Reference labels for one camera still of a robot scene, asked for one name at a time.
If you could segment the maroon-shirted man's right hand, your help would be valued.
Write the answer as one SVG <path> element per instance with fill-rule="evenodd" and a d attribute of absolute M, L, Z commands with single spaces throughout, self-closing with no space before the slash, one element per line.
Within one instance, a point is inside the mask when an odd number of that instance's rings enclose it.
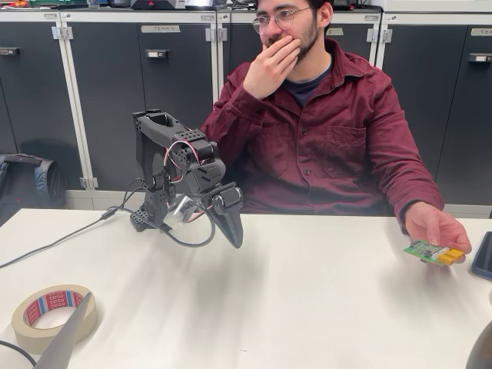
<path fill-rule="evenodd" d="M 244 90 L 258 100 L 274 93 L 293 71 L 300 53 L 299 39 L 280 39 L 263 51 L 250 64 L 243 81 Z"/>

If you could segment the maroon-shirted man's left hand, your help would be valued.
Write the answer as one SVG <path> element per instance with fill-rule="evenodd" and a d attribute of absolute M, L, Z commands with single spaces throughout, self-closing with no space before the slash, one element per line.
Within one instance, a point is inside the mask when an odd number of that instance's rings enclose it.
<path fill-rule="evenodd" d="M 464 254 L 471 252 L 471 244 L 464 226 L 447 213 L 435 208 L 412 208 L 406 211 L 405 226 L 411 239 L 452 248 Z"/>

